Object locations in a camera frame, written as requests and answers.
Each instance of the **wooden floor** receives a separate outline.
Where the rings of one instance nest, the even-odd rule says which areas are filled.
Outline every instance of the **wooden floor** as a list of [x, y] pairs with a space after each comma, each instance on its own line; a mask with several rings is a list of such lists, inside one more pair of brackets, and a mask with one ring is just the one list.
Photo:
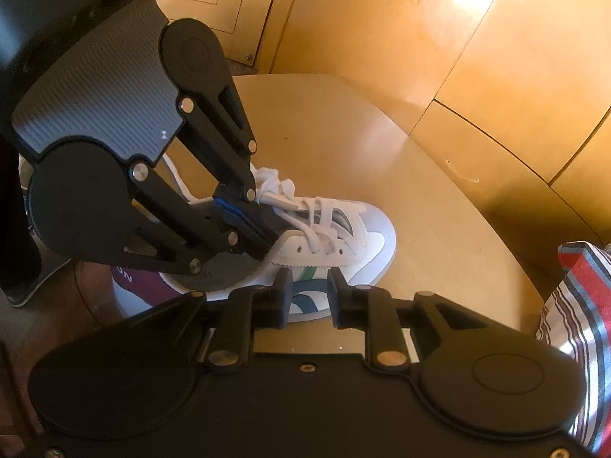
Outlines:
[[253, 74], [257, 73], [257, 69], [254, 67], [250, 67], [249, 65], [245, 65], [228, 58], [227, 65], [229, 66], [229, 71], [231, 72], [232, 76], [252, 76]]
[[[0, 341], [5, 344], [13, 379], [36, 431], [41, 427], [26, 391], [27, 377], [36, 361], [61, 344], [119, 320], [110, 268], [99, 264], [68, 263], [19, 309], [12, 308], [0, 294]], [[0, 426], [12, 424], [5, 401], [2, 394]], [[21, 449], [19, 439], [0, 437], [0, 453], [11, 457]]]

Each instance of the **black circular joint cover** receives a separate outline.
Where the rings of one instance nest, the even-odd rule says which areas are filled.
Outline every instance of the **black circular joint cover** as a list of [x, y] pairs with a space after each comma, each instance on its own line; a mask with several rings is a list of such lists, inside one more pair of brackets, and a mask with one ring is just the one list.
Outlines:
[[123, 168], [101, 146], [57, 146], [36, 166], [28, 191], [34, 229], [55, 252], [78, 256], [91, 243], [113, 249], [132, 236]]
[[218, 96], [233, 81], [215, 33], [195, 19], [172, 22], [161, 36], [160, 52], [168, 76], [181, 90]]
[[461, 426], [507, 436], [558, 429], [582, 405], [585, 382], [555, 348], [506, 329], [456, 332], [422, 362], [424, 396]]
[[188, 399], [195, 370], [153, 332], [122, 330], [63, 346], [32, 370], [29, 395], [56, 429], [113, 440], [156, 429]]

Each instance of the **green stripe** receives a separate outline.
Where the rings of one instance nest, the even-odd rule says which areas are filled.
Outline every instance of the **green stripe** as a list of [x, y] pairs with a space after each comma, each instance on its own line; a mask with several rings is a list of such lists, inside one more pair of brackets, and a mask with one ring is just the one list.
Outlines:
[[299, 281], [309, 281], [314, 277], [315, 273], [316, 267], [306, 267], [303, 273], [301, 274], [301, 277], [299, 277]]

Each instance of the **screw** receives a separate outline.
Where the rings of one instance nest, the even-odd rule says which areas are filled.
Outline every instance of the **screw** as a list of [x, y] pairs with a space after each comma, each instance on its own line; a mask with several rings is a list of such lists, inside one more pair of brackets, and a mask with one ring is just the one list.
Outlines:
[[400, 367], [407, 361], [407, 356], [399, 351], [382, 351], [378, 353], [376, 360], [385, 367]]
[[193, 100], [188, 96], [185, 96], [183, 100], [180, 102], [180, 109], [185, 113], [191, 113], [193, 108], [195, 107]]
[[65, 455], [56, 448], [49, 448], [45, 451], [45, 458], [65, 458]]
[[135, 163], [131, 168], [131, 176], [138, 182], [144, 182], [149, 177], [149, 168], [146, 163]]
[[227, 240], [229, 241], [229, 245], [230, 246], [236, 246], [236, 244], [238, 243], [238, 234], [236, 231], [231, 231], [229, 233], [229, 236], [227, 238]]
[[239, 356], [233, 351], [218, 349], [208, 355], [208, 361], [217, 367], [226, 367], [235, 365], [239, 361]]
[[313, 363], [302, 363], [299, 366], [299, 370], [306, 373], [314, 372], [314, 370], [316, 370], [316, 365]]
[[193, 275], [197, 275], [202, 271], [202, 261], [199, 258], [194, 258], [193, 260], [191, 260], [189, 268], [191, 269], [191, 273]]
[[549, 456], [549, 458], [571, 458], [571, 453], [564, 448], [558, 448]]

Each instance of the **black cable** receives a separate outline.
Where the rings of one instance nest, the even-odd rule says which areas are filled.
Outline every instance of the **black cable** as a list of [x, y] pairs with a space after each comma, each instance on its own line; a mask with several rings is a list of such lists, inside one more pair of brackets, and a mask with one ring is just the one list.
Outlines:
[[76, 263], [78, 260], [72, 260], [72, 274], [74, 276], [74, 285], [76, 285], [76, 290], [78, 291], [79, 296], [81, 297], [81, 300], [83, 302], [83, 304], [85, 305], [85, 308], [87, 309], [87, 311], [89, 312], [89, 314], [91, 315], [91, 317], [94, 318], [94, 320], [100, 325], [100, 327], [106, 327], [102, 322], [100, 322], [99, 318], [97, 318], [94, 315], [94, 312], [91, 310], [91, 308], [89, 307], [89, 304], [85, 301], [85, 297], [82, 295], [82, 291], [81, 288], [78, 285], [78, 279], [76, 278]]

